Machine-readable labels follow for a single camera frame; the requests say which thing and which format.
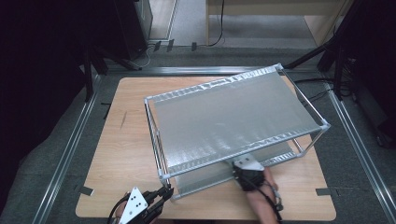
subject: wooden tabletop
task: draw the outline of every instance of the wooden tabletop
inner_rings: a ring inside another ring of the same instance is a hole
[[[120,81],[98,143],[85,187],[92,196],[81,194],[79,217],[108,217],[112,207],[137,186],[141,191],[162,185],[149,135],[144,98],[200,84],[219,77],[127,77]],[[311,148],[303,158],[272,167],[285,220],[333,220],[335,209],[326,189],[318,157]],[[205,189],[177,201],[168,201],[160,218],[255,220],[245,193],[233,180]]]

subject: wooden table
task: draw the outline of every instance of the wooden table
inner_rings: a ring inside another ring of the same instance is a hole
[[[94,193],[81,194],[76,208],[79,217],[107,217],[133,186],[141,191],[161,187],[143,99],[215,78],[127,77],[120,81],[85,181],[85,187],[94,189]],[[313,148],[305,157],[276,165],[272,171],[285,207],[281,212],[285,220],[335,218],[331,196],[316,193],[327,185]],[[256,219],[244,192],[233,181],[168,201],[161,218]]]
[[[206,44],[209,16],[221,14],[222,0],[206,0]],[[303,15],[318,46],[332,35],[338,19],[348,11],[352,0],[227,0],[224,15]]]

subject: perforated metal sheet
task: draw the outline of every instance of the perforated metal sheet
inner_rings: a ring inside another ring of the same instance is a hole
[[[274,67],[152,100],[169,174],[320,130]]]

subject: metal rack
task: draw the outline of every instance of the metal rack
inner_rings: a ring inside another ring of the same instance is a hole
[[[280,75],[290,80],[279,63],[145,98],[158,175],[164,185],[175,178],[174,199],[233,178],[230,163],[247,153],[263,166],[302,157],[330,128]]]

